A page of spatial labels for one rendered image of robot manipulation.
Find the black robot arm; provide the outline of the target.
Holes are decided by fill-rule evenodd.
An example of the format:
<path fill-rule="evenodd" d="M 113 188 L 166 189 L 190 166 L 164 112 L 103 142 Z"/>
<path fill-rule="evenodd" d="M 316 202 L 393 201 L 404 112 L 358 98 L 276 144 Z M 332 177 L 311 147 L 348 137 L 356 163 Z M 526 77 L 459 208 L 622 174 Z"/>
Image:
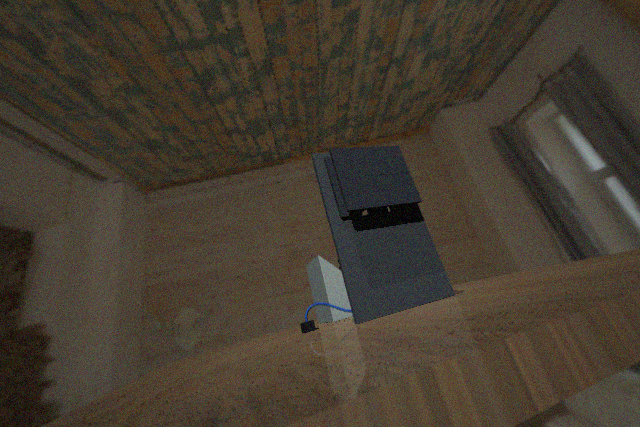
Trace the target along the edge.
<path fill-rule="evenodd" d="M 367 214 L 376 214 L 376 213 L 384 213 L 384 212 L 388 212 L 388 208 L 387 207 L 382 207 L 382 208 L 374 208 L 374 209 L 366 209 L 367 210 Z"/>

